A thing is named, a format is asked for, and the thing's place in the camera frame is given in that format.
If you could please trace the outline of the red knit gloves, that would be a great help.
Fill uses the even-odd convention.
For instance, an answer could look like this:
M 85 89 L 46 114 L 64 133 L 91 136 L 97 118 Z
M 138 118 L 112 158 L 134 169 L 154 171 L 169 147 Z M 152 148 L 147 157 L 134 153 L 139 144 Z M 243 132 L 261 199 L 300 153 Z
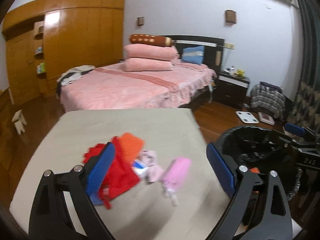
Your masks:
M 140 182 L 139 176 L 124 160 L 119 138 L 113 137 L 111 142 L 115 146 L 114 160 L 105 174 L 100 189 L 90 197 L 94 205 L 104 205 L 107 209 L 112 208 L 111 200 L 129 191 Z

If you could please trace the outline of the small white stool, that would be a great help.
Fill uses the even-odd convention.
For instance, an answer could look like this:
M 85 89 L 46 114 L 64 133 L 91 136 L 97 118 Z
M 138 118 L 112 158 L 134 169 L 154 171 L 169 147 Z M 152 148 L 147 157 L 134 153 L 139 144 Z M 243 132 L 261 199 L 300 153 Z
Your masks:
M 11 121 L 14 124 L 18 135 L 21 135 L 22 133 L 25 132 L 24 127 L 25 125 L 27 125 L 27 122 L 25 120 L 22 110 L 17 111 L 12 117 Z

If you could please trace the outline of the black headboard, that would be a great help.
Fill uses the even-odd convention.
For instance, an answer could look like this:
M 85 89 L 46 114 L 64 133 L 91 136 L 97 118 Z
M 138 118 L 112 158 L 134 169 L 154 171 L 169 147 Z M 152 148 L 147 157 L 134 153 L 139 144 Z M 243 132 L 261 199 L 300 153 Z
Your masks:
M 225 40 L 222 38 L 194 35 L 166 35 L 173 41 L 179 55 L 183 49 L 204 46 L 203 64 L 220 74 Z

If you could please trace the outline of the patterned curtain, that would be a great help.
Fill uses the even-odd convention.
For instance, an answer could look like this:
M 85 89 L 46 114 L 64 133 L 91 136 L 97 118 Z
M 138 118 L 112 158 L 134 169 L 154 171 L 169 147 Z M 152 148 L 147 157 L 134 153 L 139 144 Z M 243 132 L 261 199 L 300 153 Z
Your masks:
M 288 121 L 319 132 L 319 4 L 298 0 L 303 29 L 303 61 L 298 92 Z

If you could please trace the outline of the pink floor scale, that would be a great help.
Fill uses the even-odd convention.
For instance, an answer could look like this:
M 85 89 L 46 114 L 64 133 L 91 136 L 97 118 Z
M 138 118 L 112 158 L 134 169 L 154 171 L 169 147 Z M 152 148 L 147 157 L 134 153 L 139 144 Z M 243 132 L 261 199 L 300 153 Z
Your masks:
M 266 123 L 266 124 L 271 125 L 271 126 L 273 126 L 275 124 L 274 119 L 272 118 L 272 116 L 270 116 L 270 115 L 268 115 L 266 113 L 259 112 L 258 116 L 259 116 L 259 120 L 261 122 L 263 122 L 263 123 Z

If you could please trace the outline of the black white nightstand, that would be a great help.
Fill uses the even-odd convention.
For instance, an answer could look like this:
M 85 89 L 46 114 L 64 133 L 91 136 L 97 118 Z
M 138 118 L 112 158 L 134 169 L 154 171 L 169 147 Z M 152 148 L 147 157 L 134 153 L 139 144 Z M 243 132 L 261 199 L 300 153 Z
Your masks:
M 250 85 L 249 78 L 221 72 L 215 84 L 214 101 L 237 109 L 243 106 Z

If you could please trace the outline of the blue cushion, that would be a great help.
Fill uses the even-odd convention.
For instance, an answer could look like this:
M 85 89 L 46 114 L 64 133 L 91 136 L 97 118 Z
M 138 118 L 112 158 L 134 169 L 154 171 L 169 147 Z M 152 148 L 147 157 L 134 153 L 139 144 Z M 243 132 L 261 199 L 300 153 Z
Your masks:
M 181 61 L 201 65 L 204 59 L 204 46 L 184 48 L 182 50 Z

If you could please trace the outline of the wall lamp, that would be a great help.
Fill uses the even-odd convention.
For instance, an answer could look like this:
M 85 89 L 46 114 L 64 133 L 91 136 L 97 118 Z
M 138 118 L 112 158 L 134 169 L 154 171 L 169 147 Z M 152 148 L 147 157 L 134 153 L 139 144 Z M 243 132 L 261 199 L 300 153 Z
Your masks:
M 137 26 L 141 27 L 144 25 L 144 17 L 138 17 L 137 18 Z
M 236 12 L 233 10 L 225 10 L 225 23 L 236 24 Z

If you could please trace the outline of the plaid bag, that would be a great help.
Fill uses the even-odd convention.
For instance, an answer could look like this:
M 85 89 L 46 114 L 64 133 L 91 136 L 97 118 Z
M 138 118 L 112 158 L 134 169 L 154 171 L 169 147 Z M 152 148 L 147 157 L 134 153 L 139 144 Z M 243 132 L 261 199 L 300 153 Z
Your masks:
M 251 91 L 251 108 L 264 108 L 275 118 L 282 119 L 285 112 L 285 96 L 271 87 L 255 85 Z

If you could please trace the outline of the brown dotted bolster pillow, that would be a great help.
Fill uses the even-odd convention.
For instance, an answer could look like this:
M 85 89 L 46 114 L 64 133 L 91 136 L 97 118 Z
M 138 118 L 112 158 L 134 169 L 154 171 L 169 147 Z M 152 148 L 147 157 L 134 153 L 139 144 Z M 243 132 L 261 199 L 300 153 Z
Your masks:
M 131 44 L 146 44 L 158 47 L 172 46 L 172 39 L 166 36 L 154 36 L 146 34 L 132 34 L 129 38 Z

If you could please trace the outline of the white bathroom scale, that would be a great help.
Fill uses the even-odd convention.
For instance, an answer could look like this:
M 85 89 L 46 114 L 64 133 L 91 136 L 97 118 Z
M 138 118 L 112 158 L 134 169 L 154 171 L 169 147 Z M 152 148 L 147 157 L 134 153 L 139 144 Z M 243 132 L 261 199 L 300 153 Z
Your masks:
M 251 112 L 236 111 L 235 113 L 244 124 L 258 124 L 259 123 L 259 120 Z

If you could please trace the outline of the left wall lamp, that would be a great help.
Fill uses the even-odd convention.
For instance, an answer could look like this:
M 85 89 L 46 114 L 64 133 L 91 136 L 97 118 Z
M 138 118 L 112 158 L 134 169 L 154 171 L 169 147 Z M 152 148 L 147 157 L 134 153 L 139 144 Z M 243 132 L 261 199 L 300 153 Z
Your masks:
M 144 17 L 138 17 L 137 18 L 137 26 L 141 27 L 144 25 Z

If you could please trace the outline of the orange mesh scrubber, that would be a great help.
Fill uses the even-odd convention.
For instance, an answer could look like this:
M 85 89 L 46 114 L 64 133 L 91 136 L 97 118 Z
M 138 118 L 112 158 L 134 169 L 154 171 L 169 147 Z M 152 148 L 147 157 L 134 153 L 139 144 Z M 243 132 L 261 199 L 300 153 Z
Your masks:
M 123 159 L 128 164 L 132 165 L 144 147 L 144 140 L 131 133 L 124 133 L 118 138 L 118 140 L 123 152 Z

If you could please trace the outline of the bed with pink cover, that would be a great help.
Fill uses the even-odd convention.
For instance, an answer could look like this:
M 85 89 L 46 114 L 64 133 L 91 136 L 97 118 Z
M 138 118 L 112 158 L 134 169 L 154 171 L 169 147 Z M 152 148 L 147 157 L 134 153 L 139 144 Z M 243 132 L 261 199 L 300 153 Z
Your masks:
M 65 111 L 129 108 L 178 108 L 211 85 L 216 72 L 205 64 L 176 60 L 170 71 L 126 72 L 118 63 L 95 68 L 61 87 Z

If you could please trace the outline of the right wall lamp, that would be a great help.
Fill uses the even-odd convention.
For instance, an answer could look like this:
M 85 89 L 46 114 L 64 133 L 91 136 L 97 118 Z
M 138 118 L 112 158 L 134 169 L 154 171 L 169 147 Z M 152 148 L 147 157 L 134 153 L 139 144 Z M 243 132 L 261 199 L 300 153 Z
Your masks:
M 225 10 L 225 23 L 236 24 L 236 12 L 233 10 Z

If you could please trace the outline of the white blue alcohol pad box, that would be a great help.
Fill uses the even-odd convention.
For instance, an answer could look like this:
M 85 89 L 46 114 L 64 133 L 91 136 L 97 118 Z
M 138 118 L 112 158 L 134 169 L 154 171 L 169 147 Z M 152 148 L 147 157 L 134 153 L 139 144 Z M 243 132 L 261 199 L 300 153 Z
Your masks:
M 131 168 L 140 179 L 143 179 L 147 176 L 149 169 L 143 162 L 138 159 L 134 160 Z

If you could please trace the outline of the wooden wardrobe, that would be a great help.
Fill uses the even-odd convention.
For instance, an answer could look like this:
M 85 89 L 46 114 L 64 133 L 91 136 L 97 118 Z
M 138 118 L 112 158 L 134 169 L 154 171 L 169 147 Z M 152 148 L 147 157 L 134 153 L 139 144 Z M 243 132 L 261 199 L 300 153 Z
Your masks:
M 118 62 L 124 7 L 125 0 L 34 0 L 9 11 L 2 34 L 14 103 L 51 95 L 70 68 Z

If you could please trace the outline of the yellow toy on nightstand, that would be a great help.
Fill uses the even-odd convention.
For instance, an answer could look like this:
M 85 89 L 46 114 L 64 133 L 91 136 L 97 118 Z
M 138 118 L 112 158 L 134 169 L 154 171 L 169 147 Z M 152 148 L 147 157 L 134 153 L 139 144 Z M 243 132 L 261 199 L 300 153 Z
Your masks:
M 237 77 L 240 77 L 240 78 L 244 78 L 245 77 L 245 71 L 242 70 L 242 69 L 237 69 L 234 73 Z

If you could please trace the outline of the black trash bin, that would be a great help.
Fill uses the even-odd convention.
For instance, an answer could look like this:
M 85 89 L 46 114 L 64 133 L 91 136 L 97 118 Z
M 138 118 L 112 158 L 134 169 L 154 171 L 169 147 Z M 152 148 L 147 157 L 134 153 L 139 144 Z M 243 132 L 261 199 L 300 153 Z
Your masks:
M 257 168 L 261 174 L 276 171 L 287 200 L 291 200 L 299 190 L 302 170 L 295 164 L 291 149 L 278 139 L 277 132 L 268 128 L 238 126 L 225 131 L 215 146 L 239 166 Z

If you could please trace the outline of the pink cloth rag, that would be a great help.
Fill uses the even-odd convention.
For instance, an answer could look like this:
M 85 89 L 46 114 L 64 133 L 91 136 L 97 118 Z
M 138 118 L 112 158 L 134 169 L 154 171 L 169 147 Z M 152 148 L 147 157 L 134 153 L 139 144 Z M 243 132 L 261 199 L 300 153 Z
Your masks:
M 154 183 L 161 179 L 163 168 L 158 164 L 157 154 L 152 150 L 142 150 L 139 153 L 139 160 L 148 168 L 146 178 L 148 183 Z

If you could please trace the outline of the pile of clothes on bed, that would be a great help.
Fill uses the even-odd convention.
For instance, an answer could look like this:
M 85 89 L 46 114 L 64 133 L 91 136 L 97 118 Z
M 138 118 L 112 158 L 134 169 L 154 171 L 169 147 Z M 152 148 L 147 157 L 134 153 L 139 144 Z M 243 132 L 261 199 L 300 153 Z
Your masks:
M 81 79 L 84 75 L 88 74 L 92 70 L 95 69 L 95 66 L 92 65 L 81 65 L 77 67 L 73 67 L 63 74 L 57 79 L 57 88 L 56 88 L 56 97 L 60 98 L 61 88 L 71 83 Z

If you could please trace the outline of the pink mesh bag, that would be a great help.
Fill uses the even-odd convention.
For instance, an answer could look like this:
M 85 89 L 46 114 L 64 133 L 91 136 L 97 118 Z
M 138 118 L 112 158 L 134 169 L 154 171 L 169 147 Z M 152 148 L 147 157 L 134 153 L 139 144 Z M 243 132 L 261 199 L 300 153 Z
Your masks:
M 178 206 L 176 192 L 183 184 L 190 166 L 191 159 L 178 157 L 171 162 L 161 177 L 164 197 L 170 198 L 173 206 Z

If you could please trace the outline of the lower pink pillow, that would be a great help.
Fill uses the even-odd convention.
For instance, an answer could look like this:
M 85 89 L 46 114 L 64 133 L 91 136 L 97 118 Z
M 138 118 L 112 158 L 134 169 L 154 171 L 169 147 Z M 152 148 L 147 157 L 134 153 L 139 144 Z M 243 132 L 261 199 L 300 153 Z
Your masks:
M 143 72 L 143 71 L 172 71 L 173 64 L 171 61 L 129 58 L 124 62 L 124 71 L 126 72 Z

